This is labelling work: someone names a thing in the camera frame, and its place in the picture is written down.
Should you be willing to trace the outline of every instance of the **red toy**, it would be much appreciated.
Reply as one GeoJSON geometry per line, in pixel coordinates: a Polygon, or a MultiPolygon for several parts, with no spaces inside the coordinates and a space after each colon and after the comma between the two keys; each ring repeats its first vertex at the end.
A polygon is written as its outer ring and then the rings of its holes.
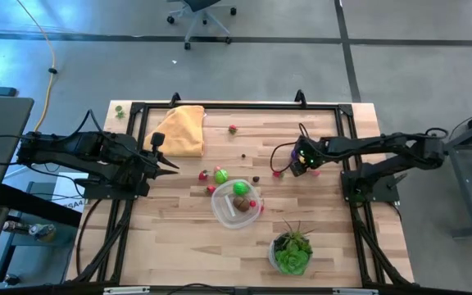
{"type": "Polygon", "coordinates": [[[272,175],[273,175],[274,177],[278,177],[278,178],[283,178],[283,177],[284,177],[284,173],[283,173],[283,172],[279,172],[279,171],[274,171],[274,172],[272,173],[272,175]]]}
{"type": "Polygon", "coordinates": [[[236,131],[238,131],[238,128],[236,128],[235,125],[231,125],[229,126],[229,132],[234,135],[236,133],[236,131]]]}
{"type": "Polygon", "coordinates": [[[208,172],[207,170],[200,172],[200,175],[197,178],[200,180],[206,180],[207,176],[209,175],[207,172],[208,172]]]}
{"type": "Polygon", "coordinates": [[[209,193],[214,193],[214,191],[216,190],[216,187],[214,185],[209,185],[206,187],[206,190],[209,193]]]}

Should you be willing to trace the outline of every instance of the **brown ball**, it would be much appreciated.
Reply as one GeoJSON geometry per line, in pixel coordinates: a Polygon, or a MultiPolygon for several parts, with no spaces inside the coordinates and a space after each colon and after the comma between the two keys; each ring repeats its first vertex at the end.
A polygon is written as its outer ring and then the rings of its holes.
{"type": "Polygon", "coordinates": [[[233,205],[236,209],[240,210],[241,212],[245,212],[249,210],[251,204],[246,197],[235,197],[233,200],[233,205]]]}

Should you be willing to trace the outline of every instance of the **office chair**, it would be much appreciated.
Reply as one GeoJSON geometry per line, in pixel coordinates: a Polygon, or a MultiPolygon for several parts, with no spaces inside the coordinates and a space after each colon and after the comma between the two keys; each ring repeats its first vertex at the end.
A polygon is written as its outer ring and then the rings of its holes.
{"type": "MultiPolygon", "coordinates": [[[[217,20],[209,11],[207,11],[208,7],[211,7],[212,5],[218,3],[220,0],[167,0],[167,2],[181,2],[183,3],[183,7],[177,11],[171,11],[169,12],[169,16],[167,17],[167,22],[169,24],[174,24],[175,23],[175,16],[180,18],[182,16],[186,15],[192,15],[193,16],[193,23],[188,27],[187,34],[185,35],[185,50],[190,50],[190,43],[188,40],[191,37],[191,34],[194,31],[194,28],[196,27],[196,24],[199,22],[200,18],[203,20],[203,24],[207,24],[207,20],[210,20],[214,24],[216,24],[222,31],[224,31],[227,34],[227,37],[225,38],[225,42],[227,44],[230,44],[232,42],[232,39],[229,37],[230,32],[227,28],[221,24],[219,20],[217,20]]],[[[222,6],[215,6],[215,7],[229,7],[228,5],[222,5],[222,6]]],[[[236,7],[231,7],[230,8],[230,15],[235,16],[236,15],[236,7]]]]}

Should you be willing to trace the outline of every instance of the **clear plastic bowl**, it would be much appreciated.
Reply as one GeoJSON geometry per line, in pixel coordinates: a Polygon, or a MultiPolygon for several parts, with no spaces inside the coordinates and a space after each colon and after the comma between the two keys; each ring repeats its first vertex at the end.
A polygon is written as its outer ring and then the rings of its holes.
{"type": "Polygon", "coordinates": [[[212,194],[212,210],[218,221],[229,229],[241,229],[258,218],[261,209],[261,200],[258,192],[245,179],[234,179],[220,185],[212,194]],[[256,202],[254,207],[241,212],[233,205],[233,200],[238,197],[233,192],[233,184],[243,182],[249,187],[249,191],[244,195],[249,201],[256,202]]]}

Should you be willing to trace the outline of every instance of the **wooden tabletop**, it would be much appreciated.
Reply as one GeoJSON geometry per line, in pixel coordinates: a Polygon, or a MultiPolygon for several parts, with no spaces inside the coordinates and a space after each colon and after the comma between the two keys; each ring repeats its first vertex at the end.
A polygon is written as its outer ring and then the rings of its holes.
{"type": "MultiPolygon", "coordinates": [[[[129,110],[131,103],[111,101],[106,131],[126,131],[128,118],[117,119],[115,108],[122,106],[129,110]]],[[[378,136],[374,105],[352,105],[358,137],[378,136]]],[[[166,111],[150,110],[147,133],[161,123],[166,111]]],[[[134,203],[121,284],[361,286],[350,211],[339,184],[342,166],[325,164],[320,167],[319,176],[308,173],[297,178],[290,173],[282,179],[272,176],[270,154],[277,145],[297,139],[299,122],[307,127],[312,138],[337,135],[334,114],[330,111],[206,110],[204,156],[171,158],[179,166],[179,174],[149,180],[148,196],[134,203]],[[238,126],[235,135],[227,132],[231,124],[238,126]],[[211,196],[205,193],[205,188],[215,183],[212,178],[205,181],[197,176],[200,171],[213,170],[215,166],[226,169],[229,179],[252,182],[253,176],[260,176],[255,187],[264,199],[265,211],[252,225],[226,229],[213,215],[211,196]],[[303,229],[314,229],[309,235],[314,254],[303,276],[281,275],[267,259],[270,242],[286,228],[283,219],[295,223],[300,220],[303,229]]],[[[275,167],[286,166],[289,153],[289,147],[280,148],[275,167]]],[[[371,162],[383,159],[384,155],[363,157],[363,161],[371,162]]],[[[81,245],[82,267],[92,260],[103,243],[110,205],[111,202],[103,201],[89,219],[81,245]]],[[[412,281],[397,213],[385,203],[373,203],[372,207],[380,247],[401,274],[412,281]]],[[[372,256],[368,250],[365,253],[374,278],[372,256]]],[[[75,255],[66,278],[73,277],[75,255]]]]}

